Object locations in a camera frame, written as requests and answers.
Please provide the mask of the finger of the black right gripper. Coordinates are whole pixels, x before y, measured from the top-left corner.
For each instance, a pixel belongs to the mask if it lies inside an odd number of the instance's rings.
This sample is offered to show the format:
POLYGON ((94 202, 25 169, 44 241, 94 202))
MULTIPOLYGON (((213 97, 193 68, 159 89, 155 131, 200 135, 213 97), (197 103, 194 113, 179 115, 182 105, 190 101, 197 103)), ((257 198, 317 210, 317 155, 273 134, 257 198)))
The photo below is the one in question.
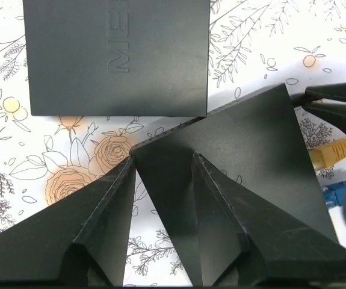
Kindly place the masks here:
POLYGON ((346 82, 310 86, 290 99, 295 108, 302 107, 346 135, 346 82))

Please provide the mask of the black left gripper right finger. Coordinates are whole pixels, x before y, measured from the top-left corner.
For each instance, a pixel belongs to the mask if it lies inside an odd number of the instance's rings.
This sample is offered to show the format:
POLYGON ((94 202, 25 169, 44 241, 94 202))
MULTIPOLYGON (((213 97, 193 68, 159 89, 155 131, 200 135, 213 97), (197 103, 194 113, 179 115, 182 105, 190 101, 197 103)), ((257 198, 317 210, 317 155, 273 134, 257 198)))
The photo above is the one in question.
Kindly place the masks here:
POLYGON ((217 287, 346 288, 346 248, 194 154, 202 283, 217 287))

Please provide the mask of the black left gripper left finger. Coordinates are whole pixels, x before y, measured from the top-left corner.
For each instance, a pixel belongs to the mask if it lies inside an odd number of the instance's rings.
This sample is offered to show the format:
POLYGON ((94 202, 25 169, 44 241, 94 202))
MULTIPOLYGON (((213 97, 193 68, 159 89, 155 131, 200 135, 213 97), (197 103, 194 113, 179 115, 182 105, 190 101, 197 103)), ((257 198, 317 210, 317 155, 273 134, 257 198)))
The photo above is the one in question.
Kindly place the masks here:
POLYGON ((0 285, 120 286, 135 161, 0 233, 0 285))

